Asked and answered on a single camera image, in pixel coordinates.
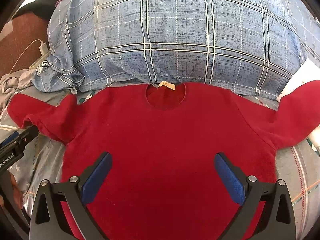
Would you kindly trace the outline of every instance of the neckline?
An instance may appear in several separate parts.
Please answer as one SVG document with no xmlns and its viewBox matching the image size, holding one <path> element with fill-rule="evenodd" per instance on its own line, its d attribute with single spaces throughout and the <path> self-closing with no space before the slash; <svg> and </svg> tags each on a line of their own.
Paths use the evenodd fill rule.
<svg viewBox="0 0 320 240">
<path fill-rule="evenodd" d="M 184 94 L 183 94 L 183 97 L 181 98 L 181 100 L 179 100 L 178 102 L 175 102 L 172 106 L 163 105 L 161 103 L 159 105 L 154 105 L 148 100 L 148 89 L 154 90 L 155 93 L 156 93 L 156 90 L 158 89 L 158 88 L 155 88 L 151 84 L 147 85 L 145 90 L 144 90 L 144 95 L 143 95 L 144 101 L 148 105 L 148 107 L 151 107 L 152 109 L 163 110 L 163 111 L 169 111 L 169 110 L 177 109 L 177 108 L 181 107 L 185 103 L 185 101 L 187 99 L 188 86 L 187 86 L 187 83 L 181 83 L 181 84 L 176 85 L 176 88 L 177 87 L 178 87 L 178 89 L 183 88 L 184 89 Z M 164 87 L 162 89 L 165 89 L 165 91 L 162 92 L 162 93 L 159 91 L 159 94 L 158 94 L 159 97 L 163 96 L 164 94 L 174 94 L 175 92 L 178 92 L 177 90 L 175 90 L 175 91 L 170 90 L 167 87 Z"/>
</svg>

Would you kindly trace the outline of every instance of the grey cloth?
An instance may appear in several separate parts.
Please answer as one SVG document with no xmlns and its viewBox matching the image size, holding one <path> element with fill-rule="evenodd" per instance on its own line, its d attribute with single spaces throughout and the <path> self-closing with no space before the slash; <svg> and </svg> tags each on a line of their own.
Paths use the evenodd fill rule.
<svg viewBox="0 0 320 240">
<path fill-rule="evenodd" d="M 48 37 L 43 92 L 166 80 L 275 99 L 307 57 L 320 67 L 301 0 L 63 0 Z"/>
<path fill-rule="evenodd" d="M 7 106 L 16 89 L 23 89 L 31 85 L 34 71 L 23 69 L 2 76 L 0 80 L 0 112 Z"/>
</svg>

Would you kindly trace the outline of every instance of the black bracket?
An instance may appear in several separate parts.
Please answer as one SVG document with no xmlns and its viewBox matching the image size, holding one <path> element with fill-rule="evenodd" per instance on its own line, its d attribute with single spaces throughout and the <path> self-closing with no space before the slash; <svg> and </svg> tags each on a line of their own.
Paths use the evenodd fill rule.
<svg viewBox="0 0 320 240">
<path fill-rule="evenodd" d="M 223 153 L 214 159 L 215 168 L 232 200 L 240 207 L 218 240 L 242 240 L 260 201 L 265 205 L 250 240 L 294 240 L 296 226 L 286 183 L 264 183 L 234 166 Z"/>
<path fill-rule="evenodd" d="M 43 180 L 36 194 L 30 223 L 30 240 L 76 240 L 64 215 L 61 201 L 67 202 L 85 240 L 107 240 L 85 207 L 95 198 L 112 166 L 112 157 L 103 153 L 78 176 L 64 183 Z"/>
<path fill-rule="evenodd" d="M 0 144 L 0 195 L 4 199 L 4 207 L 0 207 L 0 231 L 6 236 L 4 239 L 29 240 L 30 217 L 13 200 L 11 176 L 7 169 L 24 156 L 26 145 L 38 133 L 38 128 L 33 125 L 21 134 L 15 131 Z"/>
</svg>

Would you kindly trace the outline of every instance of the bedding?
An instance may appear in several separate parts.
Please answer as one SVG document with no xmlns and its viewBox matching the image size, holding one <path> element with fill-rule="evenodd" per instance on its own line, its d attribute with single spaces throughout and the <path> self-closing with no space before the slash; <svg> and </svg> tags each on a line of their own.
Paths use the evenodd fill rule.
<svg viewBox="0 0 320 240">
<path fill-rule="evenodd" d="M 0 77 L 8 74 L 22 52 L 34 40 L 48 42 L 48 21 L 45 21 L 32 12 L 25 13 L 8 22 L 12 31 L 0 40 Z M 40 56 L 40 41 L 30 45 L 28 50 L 17 61 L 12 72 L 30 67 Z"/>
<path fill-rule="evenodd" d="M 62 0 L 48 37 L 43 92 L 166 80 L 275 99 L 307 57 L 320 67 L 301 0 Z"/>
<path fill-rule="evenodd" d="M 77 102 L 90 100 L 98 91 L 78 93 Z M 35 87 L 22 91 L 53 106 L 56 106 L 69 92 L 43 93 Z M 277 109 L 279 103 L 262 97 L 244 96 L 254 103 Z M 0 123 L 0 141 L 4 140 L 17 125 L 4 111 Z M 65 147 L 54 140 L 39 135 L 27 145 L 25 156 L 9 169 L 17 179 L 24 193 L 24 206 L 31 214 L 36 191 L 42 179 L 51 183 L 60 181 L 61 165 Z M 320 215 L 320 157 L 306 140 L 294 147 L 280 149 L 276 153 L 276 177 L 287 183 L 294 209 L 297 239 L 302 239 Z"/>
</svg>

